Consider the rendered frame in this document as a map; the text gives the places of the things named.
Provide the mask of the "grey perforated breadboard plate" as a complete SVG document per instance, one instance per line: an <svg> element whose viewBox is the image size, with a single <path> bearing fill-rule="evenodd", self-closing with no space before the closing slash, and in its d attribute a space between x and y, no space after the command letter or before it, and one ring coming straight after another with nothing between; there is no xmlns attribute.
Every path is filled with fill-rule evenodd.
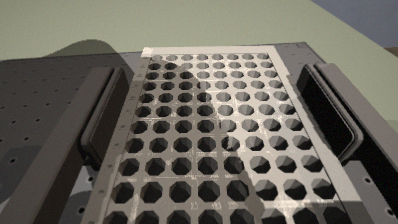
<svg viewBox="0 0 398 224"><path fill-rule="evenodd" d="M274 45L295 84L326 63L306 42ZM0 60L0 213L93 67L122 67L131 85L143 51ZM360 161L343 167L374 224L398 219ZM80 224L98 172L83 166L58 224Z"/></svg>

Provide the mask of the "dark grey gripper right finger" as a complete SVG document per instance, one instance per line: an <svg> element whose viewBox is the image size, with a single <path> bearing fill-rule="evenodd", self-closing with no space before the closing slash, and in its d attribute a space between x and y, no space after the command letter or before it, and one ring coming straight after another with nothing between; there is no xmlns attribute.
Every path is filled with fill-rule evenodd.
<svg viewBox="0 0 398 224"><path fill-rule="evenodd" d="M362 163L398 219L398 134L334 64L305 64L296 86L342 167Z"/></svg>

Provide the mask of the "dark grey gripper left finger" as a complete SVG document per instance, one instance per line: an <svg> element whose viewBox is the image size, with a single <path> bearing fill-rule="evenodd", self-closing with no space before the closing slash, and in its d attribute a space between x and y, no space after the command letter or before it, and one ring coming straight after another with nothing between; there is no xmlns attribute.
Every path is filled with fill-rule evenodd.
<svg viewBox="0 0 398 224"><path fill-rule="evenodd" d="M58 224L82 166L99 171L129 91L122 67L94 67L0 213L0 224Z"/></svg>

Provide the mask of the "grey well plate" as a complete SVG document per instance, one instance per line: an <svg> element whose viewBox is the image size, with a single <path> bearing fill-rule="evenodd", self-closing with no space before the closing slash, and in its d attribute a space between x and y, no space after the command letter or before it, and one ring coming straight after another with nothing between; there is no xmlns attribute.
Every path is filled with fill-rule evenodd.
<svg viewBox="0 0 398 224"><path fill-rule="evenodd" d="M274 46L144 48L80 224L374 224Z"/></svg>

